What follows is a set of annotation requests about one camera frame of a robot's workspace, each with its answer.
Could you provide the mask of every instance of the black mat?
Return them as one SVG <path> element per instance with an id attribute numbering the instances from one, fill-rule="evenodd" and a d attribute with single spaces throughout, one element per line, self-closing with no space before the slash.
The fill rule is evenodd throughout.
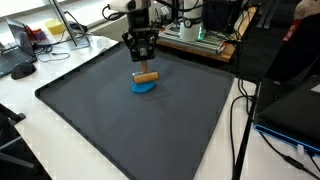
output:
<path id="1" fill-rule="evenodd" d="M 116 45 L 36 96 L 130 179 L 192 179 L 234 77 L 161 53 L 149 67 L 160 72 L 157 87 L 134 94 L 131 74 L 140 63 Z"/>

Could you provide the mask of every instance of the blue object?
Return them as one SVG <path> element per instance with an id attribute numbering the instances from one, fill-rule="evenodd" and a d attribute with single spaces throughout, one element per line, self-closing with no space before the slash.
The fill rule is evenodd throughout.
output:
<path id="1" fill-rule="evenodd" d="M 154 87 L 156 87 L 156 83 L 155 82 L 146 82 L 146 83 L 142 83 L 142 84 L 136 84 L 134 82 L 132 82 L 132 91 L 135 93 L 146 93 L 148 91 L 151 91 Z"/>

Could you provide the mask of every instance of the laptop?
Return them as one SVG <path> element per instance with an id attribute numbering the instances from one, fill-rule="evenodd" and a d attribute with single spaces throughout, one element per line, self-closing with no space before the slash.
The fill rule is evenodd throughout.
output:
<path id="1" fill-rule="evenodd" d="M 257 131 L 320 156 L 320 77 L 312 76 L 254 121 Z"/>
<path id="2" fill-rule="evenodd" d="M 10 74 L 17 64 L 23 62 L 33 63 L 37 60 L 25 25 L 9 18 L 6 18 L 6 21 L 17 48 L 0 55 L 0 78 Z"/>

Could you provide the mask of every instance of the computer mouse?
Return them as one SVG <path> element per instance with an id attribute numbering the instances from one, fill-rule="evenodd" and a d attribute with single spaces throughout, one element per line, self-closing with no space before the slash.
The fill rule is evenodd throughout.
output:
<path id="1" fill-rule="evenodd" d="M 36 67 L 29 62 L 24 62 L 21 64 L 17 64 L 11 73 L 11 78 L 14 80 L 22 79 L 34 73 L 36 71 Z"/>

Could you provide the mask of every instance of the keyboard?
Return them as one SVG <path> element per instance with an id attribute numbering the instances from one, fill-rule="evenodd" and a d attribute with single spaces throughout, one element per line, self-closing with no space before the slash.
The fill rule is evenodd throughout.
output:
<path id="1" fill-rule="evenodd" d="M 35 60 L 20 49 L 9 51 L 0 55 L 0 78 L 12 72 L 13 68 L 24 62 L 34 62 Z"/>

